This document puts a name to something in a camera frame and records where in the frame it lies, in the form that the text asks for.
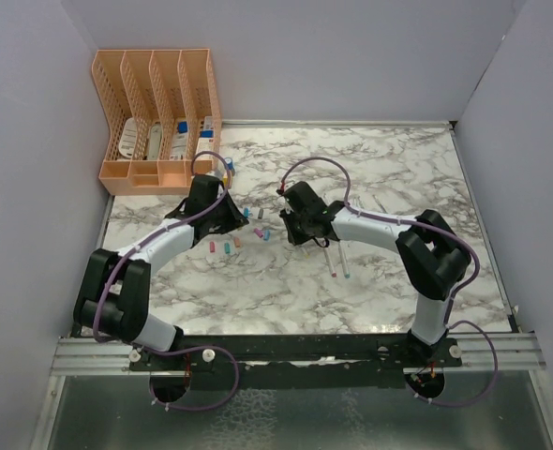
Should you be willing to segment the pink cap marker pen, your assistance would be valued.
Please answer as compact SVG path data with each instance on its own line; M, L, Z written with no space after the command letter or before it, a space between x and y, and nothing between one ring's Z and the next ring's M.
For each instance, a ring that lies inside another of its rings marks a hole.
M334 265L334 262L333 262L333 259L332 259L331 255L330 255L329 249L325 247L323 249L323 253L324 253L325 260L326 260L326 263L327 263L327 266L328 266L328 269L329 269L330 276L332 278L336 278L337 273L336 273L335 265Z

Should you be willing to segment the teal cap marker pen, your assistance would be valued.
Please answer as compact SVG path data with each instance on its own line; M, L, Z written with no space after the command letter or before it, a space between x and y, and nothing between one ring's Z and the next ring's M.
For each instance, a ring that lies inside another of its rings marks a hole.
M339 258L341 261L341 266L343 269L344 278L349 279L351 277L351 273L350 273L348 258L346 255L345 248L341 242L337 242L337 249L338 249Z

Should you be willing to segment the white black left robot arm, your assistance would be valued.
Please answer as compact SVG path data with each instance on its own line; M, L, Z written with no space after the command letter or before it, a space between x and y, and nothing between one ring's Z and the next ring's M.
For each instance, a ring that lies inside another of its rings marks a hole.
M151 349L160 368L177 368L183 331L149 312L151 278L177 255L210 234L248 224L217 177L193 177L189 195L160 225L136 243L116 251L96 249L87 262L73 309L73 321L97 339L111 338Z

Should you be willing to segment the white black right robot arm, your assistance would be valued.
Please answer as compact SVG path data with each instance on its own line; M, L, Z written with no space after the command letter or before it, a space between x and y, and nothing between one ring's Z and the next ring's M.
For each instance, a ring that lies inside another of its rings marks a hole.
M469 265L479 267L473 249L443 217L430 209L416 217L396 217L361 212L345 201L328 204L306 182L281 187L277 193L286 203L279 216L291 244L313 241L327 248L335 242L357 242L399 255L417 292L407 355L419 367L437 360L453 298Z

